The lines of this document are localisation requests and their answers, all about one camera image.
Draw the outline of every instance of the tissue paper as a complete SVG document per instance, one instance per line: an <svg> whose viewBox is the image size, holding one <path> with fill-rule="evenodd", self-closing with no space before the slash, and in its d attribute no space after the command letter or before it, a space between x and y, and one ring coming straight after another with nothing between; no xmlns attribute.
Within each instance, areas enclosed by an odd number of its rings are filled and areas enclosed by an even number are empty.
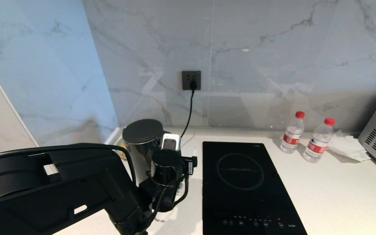
<svg viewBox="0 0 376 235"><path fill-rule="evenodd" d="M333 135L327 149L339 155L357 160L358 162L370 159L367 151L359 143L358 139L350 135L344 137L341 130Z"/></svg>

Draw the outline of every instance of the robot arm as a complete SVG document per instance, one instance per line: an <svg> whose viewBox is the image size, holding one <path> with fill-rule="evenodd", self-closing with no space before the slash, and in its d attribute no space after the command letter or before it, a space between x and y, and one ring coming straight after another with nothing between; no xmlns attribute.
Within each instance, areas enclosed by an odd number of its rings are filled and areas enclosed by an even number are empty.
<svg viewBox="0 0 376 235"><path fill-rule="evenodd" d="M135 180L130 155L118 146L75 144L0 153L0 234L49 235L102 209L122 235L147 234L158 211L169 211L185 198L197 159L160 150L152 159L151 177L137 187L112 149L126 154ZM45 172L50 164L58 173ZM186 192L174 202L182 180ZM84 211L75 211L82 206Z"/></svg>

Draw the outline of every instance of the wall socket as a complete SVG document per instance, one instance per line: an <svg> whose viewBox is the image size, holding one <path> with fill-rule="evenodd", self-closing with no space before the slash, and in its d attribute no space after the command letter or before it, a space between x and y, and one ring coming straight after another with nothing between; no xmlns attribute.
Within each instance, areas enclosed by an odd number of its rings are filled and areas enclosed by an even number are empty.
<svg viewBox="0 0 376 235"><path fill-rule="evenodd" d="M182 90L191 91L189 84L193 80L197 83L196 90L201 90L201 71L182 71Z"/></svg>

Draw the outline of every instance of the black induction cooktop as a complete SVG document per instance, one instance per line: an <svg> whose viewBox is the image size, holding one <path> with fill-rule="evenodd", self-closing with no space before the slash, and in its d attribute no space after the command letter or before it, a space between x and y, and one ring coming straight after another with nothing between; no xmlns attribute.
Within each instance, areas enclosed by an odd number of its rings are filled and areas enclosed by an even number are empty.
<svg viewBox="0 0 376 235"><path fill-rule="evenodd" d="M204 235L307 235L261 143L203 142Z"/></svg>

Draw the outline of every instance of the water bottle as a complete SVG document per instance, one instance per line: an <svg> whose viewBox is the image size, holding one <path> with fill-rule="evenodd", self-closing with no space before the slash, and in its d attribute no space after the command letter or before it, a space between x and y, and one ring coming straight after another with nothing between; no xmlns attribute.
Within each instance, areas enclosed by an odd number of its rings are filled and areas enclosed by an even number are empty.
<svg viewBox="0 0 376 235"><path fill-rule="evenodd" d="M309 141L304 151L304 159L309 162L316 163L320 160L322 154L327 148L330 139L333 136L333 125L335 120L326 118L324 124L318 126L313 133L312 139Z"/></svg>
<svg viewBox="0 0 376 235"><path fill-rule="evenodd" d="M295 118L287 126L287 130L279 146L284 153L293 153L297 148L301 134L304 132L303 118L305 115L304 112L298 111L295 113Z"/></svg>

